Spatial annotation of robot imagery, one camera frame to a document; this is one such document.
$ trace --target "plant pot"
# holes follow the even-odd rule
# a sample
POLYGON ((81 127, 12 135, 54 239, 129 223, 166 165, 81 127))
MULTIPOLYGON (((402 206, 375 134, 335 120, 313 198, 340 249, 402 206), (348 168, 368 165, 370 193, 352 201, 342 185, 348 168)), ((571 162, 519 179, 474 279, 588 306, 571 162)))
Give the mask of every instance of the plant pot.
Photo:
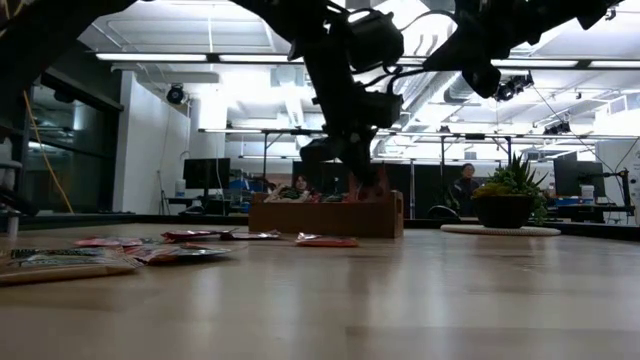
POLYGON ((533 197, 518 195, 474 197, 473 208, 478 220, 485 227, 519 229, 529 221, 533 209, 533 197))

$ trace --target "blue object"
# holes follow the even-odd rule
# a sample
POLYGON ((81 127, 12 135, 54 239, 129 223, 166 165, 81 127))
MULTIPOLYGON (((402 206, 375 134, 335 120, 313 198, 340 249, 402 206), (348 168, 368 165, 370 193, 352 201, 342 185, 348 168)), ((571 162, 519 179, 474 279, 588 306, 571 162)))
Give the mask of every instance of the blue object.
POLYGON ((580 205, 580 199, 578 198, 557 198, 556 199, 557 206, 568 206, 568 205, 580 205))

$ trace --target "red snack packet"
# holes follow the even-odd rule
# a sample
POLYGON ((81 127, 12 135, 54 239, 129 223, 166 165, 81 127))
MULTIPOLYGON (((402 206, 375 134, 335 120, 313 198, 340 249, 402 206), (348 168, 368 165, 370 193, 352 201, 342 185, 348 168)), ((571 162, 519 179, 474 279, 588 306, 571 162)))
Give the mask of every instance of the red snack packet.
POLYGON ((78 240, 75 242, 76 246, 80 247, 104 247, 104 246, 140 246, 146 243, 151 242, 151 239, 141 239, 141 238, 125 238, 125 237, 100 237, 94 236, 82 240, 78 240))
POLYGON ((162 237, 164 237, 167 242, 182 242, 182 241, 189 241, 192 239, 198 239, 198 238, 206 238, 206 237, 212 237, 212 236, 216 236, 216 235, 221 235, 224 233, 229 233, 230 231, 221 231, 221 230, 176 230, 176 231, 169 231, 166 232, 164 234, 162 234, 162 237))
POLYGON ((356 238, 332 237, 323 235, 309 235, 300 233, 296 246, 309 247, 358 247, 360 244, 356 238))
POLYGON ((233 241, 233 240, 278 240, 280 239, 280 233, 278 231, 270 231, 268 233, 234 233, 224 232, 220 234, 220 240, 233 241))

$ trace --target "succulent plant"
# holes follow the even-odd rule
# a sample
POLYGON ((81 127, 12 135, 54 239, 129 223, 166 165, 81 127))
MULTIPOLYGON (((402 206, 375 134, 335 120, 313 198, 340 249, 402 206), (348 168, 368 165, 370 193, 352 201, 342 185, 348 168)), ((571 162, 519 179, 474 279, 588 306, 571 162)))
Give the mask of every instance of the succulent plant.
POLYGON ((546 200, 542 197, 538 186, 547 175, 535 181, 535 173, 531 171, 529 160, 523 161, 522 155, 514 155, 511 164, 496 170, 487 180, 487 184, 478 188, 473 196, 531 196, 534 198, 534 219, 536 224, 541 224, 547 215, 547 209, 546 200))

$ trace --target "man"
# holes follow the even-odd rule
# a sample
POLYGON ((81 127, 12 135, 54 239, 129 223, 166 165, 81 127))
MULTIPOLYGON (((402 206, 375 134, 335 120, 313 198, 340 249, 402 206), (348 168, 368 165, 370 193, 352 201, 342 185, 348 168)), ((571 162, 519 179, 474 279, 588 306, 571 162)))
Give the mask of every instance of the man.
POLYGON ((475 172, 476 168, 473 164, 464 164, 462 165, 462 177, 453 183, 451 193, 460 204, 458 214, 460 217, 475 216, 471 197, 473 196, 473 192, 480 187, 480 184, 473 180, 473 174, 475 174, 475 172))

